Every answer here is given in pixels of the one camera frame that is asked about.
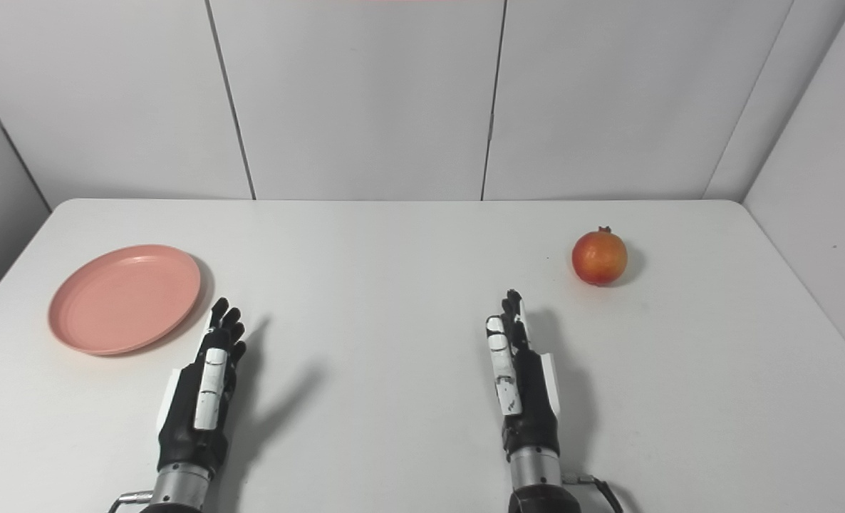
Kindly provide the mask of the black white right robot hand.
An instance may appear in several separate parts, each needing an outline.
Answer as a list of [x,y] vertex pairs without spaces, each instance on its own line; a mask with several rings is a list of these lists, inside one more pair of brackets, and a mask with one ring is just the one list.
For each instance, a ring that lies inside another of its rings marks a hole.
[[500,314],[487,318],[485,331],[503,416],[505,457],[511,459],[527,447],[558,455],[561,403],[554,357],[533,347],[523,298],[517,290],[507,290],[501,305]]

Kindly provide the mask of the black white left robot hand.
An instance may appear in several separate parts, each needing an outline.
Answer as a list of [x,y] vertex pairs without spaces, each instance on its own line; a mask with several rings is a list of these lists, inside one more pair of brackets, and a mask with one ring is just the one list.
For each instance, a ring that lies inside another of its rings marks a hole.
[[[223,296],[211,307],[197,357],[180,371],[158,434],[159,470],[196,465],[213,478],[226,461],[229,439],[224,426],[236,392],[238,363],[247,351],[241,316],[240,309],[230,306]],[[209,353],[223,353],[226,360],[220,367],[221,379],[207,391],[208,396],[215,398],[214,405],[200,407],[204,370],[210,366]]]

